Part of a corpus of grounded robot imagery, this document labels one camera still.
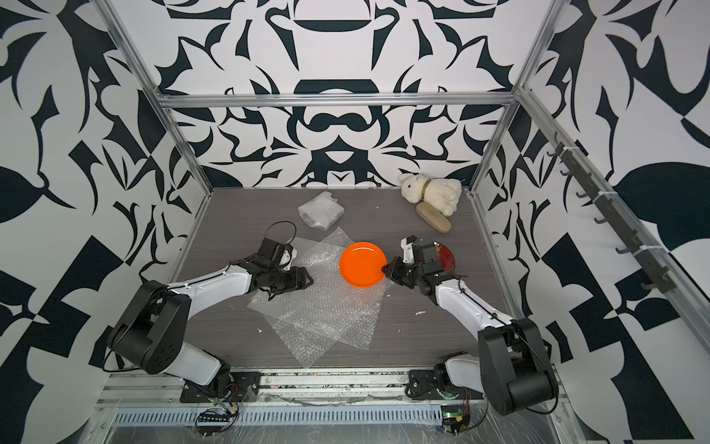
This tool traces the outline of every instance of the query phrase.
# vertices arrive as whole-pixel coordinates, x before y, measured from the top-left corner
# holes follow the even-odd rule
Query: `orange wire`
[[[466,413],[469,412],[469,403],[471,402],[471,395],[469,394],[469,390],[468,390],[468,389],[464,389],[464,391],[466,392],[466,398],[465,398],[465,401],[466,401],[466,410],[465,410],[465,412],[464,412],[464,415],[465,415]]]

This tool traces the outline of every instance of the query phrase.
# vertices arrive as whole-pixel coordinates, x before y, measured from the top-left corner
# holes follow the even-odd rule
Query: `bubble wrap sheet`
[[[249,303],[263,313],[271,327],[304,368],[313,365],[336,341],[367,349],[375,332],[388,279],[370,288],[354,288],[340,276],[339,262],[353,241],[341,228],[323,242],[296,238],[294,265],[305,266],[313,277],[309,288],[284,293],[268,301],[257,292]]]
[[[329,229],[343,215],[345,209],[324,191],[298,208],[298,214],[306,225],[313,228]]]

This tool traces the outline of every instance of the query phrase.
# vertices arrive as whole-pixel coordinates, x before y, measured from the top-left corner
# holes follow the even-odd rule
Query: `plush toy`
[[[421,200],[431,204],[444,216],[451,216],[456,211],[456,204],[461,197],[461,182],[456,179],[429,179],[423,174],[402,174],[402,197],[408,202]]]

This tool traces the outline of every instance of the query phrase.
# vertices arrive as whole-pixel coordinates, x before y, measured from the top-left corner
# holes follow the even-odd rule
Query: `mounting plate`
[[[232,402],[247,402],[245,397],[251,390],[251,393],[259,393],[259,384],[261,383],[260,372],[230,372],[229,373],[236,384],[237,392],[231,398]],[[184,404],[207,402],[207,397],[200,393],[192,385],[184,385],[180,395],[180,402]]]
[[[410,396],[409,394],[407,395],[411,399],[414,399],[415,401],[424,401],[426,399],[447,399],[447,397],[443,396],[437,389],[439,384],[436,376],[434,375],[434,370],[410,370],[408,375],[410,387],[409,392],[415,394],[415,396]],[[471,399],[483,398],[479,392],[471,389],[469,389],[469,394],[471,395]],[[463,401],[466,397],[466,392],[464,391],[464,387],[456,387],[451,395],[455,395],[452,399],[459,399]]]

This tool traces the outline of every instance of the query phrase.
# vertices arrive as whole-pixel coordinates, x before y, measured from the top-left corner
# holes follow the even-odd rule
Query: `gray tabletop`
[[[229,261],[256,252],[266,227],[279,220],[297,225],[297,235],[321,240],[340,226],[355,241],[372,242],[391,260],[401,255],[400,239],[414,234],[449,247],[456,272],[466,275],[468,286],[483,299],[505,310],[471,204],[465,196],[449,219],[452,230],[440,234],[415,212],[396,189],[331,190],[345,214],[327,232],[305,225],[297,207],[322,190],[259,190],[223,188],[214,191],[185,263],[180,279],[215,271]],[[448,312],[431,300],[402,286],[392,286],[382,309],[369,350],[340,342],[314,367],[384,367],[431,365],[444,354],[477,354],[476,340]],[[185,340],[235,367],[300,367],[261,313],[247,308],[249,297],[230,298],[193,317]]]

